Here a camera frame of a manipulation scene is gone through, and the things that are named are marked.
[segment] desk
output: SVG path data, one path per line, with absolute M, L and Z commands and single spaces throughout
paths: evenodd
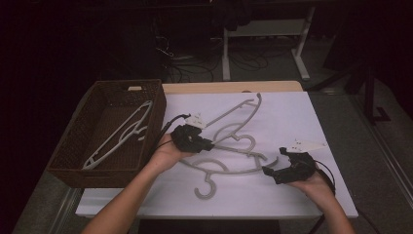
M 170 117 L 176 116 L 177 113 L 201 111 L 203 118 L 208 122 L 213 116 L 216 117 L 217 112 L 226 111 L 245 98 L 256 98 L 256 93 L 234 93 L 237 90 L 262 92 L 260 109 L 239 134 L 253 135 L 257 142 L 254 151 L 262 152 L 268 157 L 268 162 L 278 157 L 279 161 L 273 167 L 274 169 L 289 167 L 287 158 L 278 152 L 279 147 L 289 146 L 296 138 L 316 142 L 326 142 L 326 139 L 308 94 L 301 92 L 299 83 L 281 82 L 279 86 L 278 83 L 276 81 L 188 84 L 182 85 L 182 92 L 186 93 L 184 95 L 177 94 L 179 89 L 176 89 L 175 85 L 165 85 L 168 105 L 164 121 L 169 121 Z M 232 93 L 215 90 L 217 84 L 231 87 L 229 92 Z M 292 92 L 287 92 L 288 85 Z M 215 94 L 188 94 L 200 88 L 204 92 Z M 230 122 L 238 122 L 241 118 L 244 118 L 242 114 L 231 116 Z M 209 129 L 206 129 L 203 134 L 206 134 L 204 137 L 210 137 L 211 133 Z M 216 157 L 216 155 L 218 155 L 217 151 L 212 149 L 210 152 L 203 151 L 191 159 Z M 240 161 L 240 157 L 234 160 L 233 155 L 227 153 L 219 152 L 219 155 L 219 159 L 226 160 L 225 164 L 231 167 L 241 168 L 251 163 L 250 161 L 244 163 L 245 158 Z M 312 151 L 311 155 L 327 165 L 333 172 L 338 201 L 347 216 L 356 217 L 355 205 L 329 147 Z M 317 207 L 300 191 L 284 184 L 276 185 L 271 177 L 263 175 L 262 172 L 244 175 L 212 175 L 217 190 L 215 195 L 208 200 L 199 199 L 194 194 L 194 188 L 197 187 L 201 193 L 208 190 L 204 177 L 203 172 L 188 168 L 184 164 L 175 165 L 158 177 L 137 216 L 139 218 L 185 219 L 282 219 L 321 215 Z M 85 189 L 76 214 L 94 216 L 120 191 L 121 189 L 115 188 Z

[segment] floor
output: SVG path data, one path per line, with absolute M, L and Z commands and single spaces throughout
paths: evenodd
M 302 81 L 289 49 L 294 38 L 234 40 L 230 44 L 232 81 L 297 80 L 304 89 L 330 77 L 335 71 L 322 68 L 333 39 L 310 38 L 302 58 L 311 79 Z M 220 41 L 213 42 L 207 56 L 176 55 L 168 63 L 166 82 L 220 82 Z M 392 92 L 376 81 L 375 105 L 383 107 L 392 121 L 370 125 L 362 114 L 363 90 L 343 92 L 344 78 L 320 92 L 311 92 L 319 121 L 337 165 L 359 209 L 351 220 L 357 233 L 407 233 L 413 230 L 413 123 L 398 106 Z M 44 172 L 14 233 L 79 233 L 88 219 L 74 214 L 81 191 L 70 189 Z M 308 233 L 311 220 L 281 220 L 282 234 Z M 131 233 L 140 233 L 139 220 Z M 326 233 L 325 224 L 317 233 Z

